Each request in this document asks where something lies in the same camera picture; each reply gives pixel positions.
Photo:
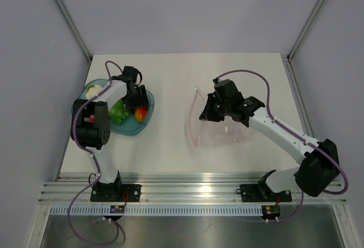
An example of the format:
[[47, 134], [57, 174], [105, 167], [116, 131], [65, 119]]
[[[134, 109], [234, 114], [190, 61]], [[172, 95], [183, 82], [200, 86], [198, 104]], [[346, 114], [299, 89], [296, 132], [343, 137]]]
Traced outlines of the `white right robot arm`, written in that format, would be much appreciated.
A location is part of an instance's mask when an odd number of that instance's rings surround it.
[[278, 193], [301, 189], [317, 197], [339, 175], [336, 144], [323, 142], [272, 119], [268, 108], [257, 98], [245, 98], [232, 80], [214, 80], [214, 92], [208, 94], [201, 121], [221, 122], [230, 117], [269, 138], [298, 164], [297, 168], [271, 170], [258, 182], [259, 196], [272, 200]]

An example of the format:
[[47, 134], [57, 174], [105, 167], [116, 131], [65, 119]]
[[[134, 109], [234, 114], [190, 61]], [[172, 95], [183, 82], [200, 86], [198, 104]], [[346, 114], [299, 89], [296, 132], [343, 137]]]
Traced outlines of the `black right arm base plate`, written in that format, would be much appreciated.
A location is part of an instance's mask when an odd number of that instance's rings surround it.
[[275, 193], [266, 184], [241, 184], [235, 192], [242, 202], [292, 202], [290, 191]]

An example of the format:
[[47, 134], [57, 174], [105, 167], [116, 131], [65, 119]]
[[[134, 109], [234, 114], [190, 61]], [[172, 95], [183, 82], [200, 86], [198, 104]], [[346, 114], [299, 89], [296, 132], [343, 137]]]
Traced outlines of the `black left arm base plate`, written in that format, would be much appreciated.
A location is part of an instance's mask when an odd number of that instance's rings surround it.
[[90, 195], [91, 202], [139, 202], [142, 186], [139, 184], [96, 184]]

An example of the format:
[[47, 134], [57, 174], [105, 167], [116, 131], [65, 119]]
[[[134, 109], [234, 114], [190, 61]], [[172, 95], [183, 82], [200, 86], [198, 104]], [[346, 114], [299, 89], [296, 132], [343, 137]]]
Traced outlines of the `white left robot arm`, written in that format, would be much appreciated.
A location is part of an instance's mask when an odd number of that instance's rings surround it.
[[139, 134], [154, 111], [154, 97], [142, 84], [141, 72], [131, 66], [120, 75], [91, 82], [72, 105], [71, 138], [89, 154], [96, 172], [89, 176], [92, 202], [138, 202], [141, 186], [123, 183], [107, 146], [112, 132]]

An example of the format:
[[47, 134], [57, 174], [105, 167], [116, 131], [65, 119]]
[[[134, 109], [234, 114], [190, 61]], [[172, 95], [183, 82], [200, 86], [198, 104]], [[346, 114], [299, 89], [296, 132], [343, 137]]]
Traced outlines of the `red orange mango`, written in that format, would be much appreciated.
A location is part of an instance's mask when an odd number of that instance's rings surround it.
[[148, 114], [148, 109], [145, 107], [138, 107], [135, 109], [134, 118], [137, 122], [142, 123], [146, 119]]

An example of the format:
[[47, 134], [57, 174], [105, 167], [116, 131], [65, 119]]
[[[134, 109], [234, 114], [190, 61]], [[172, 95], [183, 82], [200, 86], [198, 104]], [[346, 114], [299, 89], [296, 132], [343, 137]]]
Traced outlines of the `green lettuce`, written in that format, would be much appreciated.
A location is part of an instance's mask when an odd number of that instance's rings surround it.
[[129, 112], [125, 110], [122, 99], [118, 100], [109, 110], [109, 117], [117, 124], [120, 125], [123, 120], [128, 118]]

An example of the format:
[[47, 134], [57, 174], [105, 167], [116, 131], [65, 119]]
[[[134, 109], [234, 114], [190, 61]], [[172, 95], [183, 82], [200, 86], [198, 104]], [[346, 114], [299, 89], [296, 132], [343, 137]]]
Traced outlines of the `clear pink zip top bag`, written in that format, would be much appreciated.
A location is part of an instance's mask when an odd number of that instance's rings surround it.
[[207, 101], [207, 94], [195, 87], [187, 119], [187, 130], [196, 147], [221, 147], [230, 144], [247, 144], [253, 140], [254, 130], [226, 117], [221, 122], [199, 120]]

